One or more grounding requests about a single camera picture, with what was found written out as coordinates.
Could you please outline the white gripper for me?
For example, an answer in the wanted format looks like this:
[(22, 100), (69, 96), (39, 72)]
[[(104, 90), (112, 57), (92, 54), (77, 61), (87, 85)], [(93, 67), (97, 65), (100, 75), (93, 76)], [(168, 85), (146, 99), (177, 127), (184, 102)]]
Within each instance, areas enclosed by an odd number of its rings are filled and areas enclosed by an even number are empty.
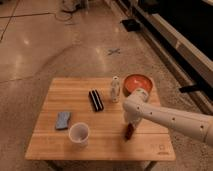
[(142, 120), (142, 117), (135, 115), (134, 113), (125, 112), (124, 120), (126, 123), (131, 124), (134, 128), (137, 128)]

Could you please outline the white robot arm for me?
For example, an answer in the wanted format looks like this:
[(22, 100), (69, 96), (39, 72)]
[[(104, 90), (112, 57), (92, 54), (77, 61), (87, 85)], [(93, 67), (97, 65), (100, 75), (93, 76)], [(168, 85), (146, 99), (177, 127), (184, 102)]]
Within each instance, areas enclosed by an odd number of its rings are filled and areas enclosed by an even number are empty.
[(213, 147), (213, 116), (151, 105), (148, 98), (146, 90), (137, 88), (123, 101), (128, 122), (144, 118)]

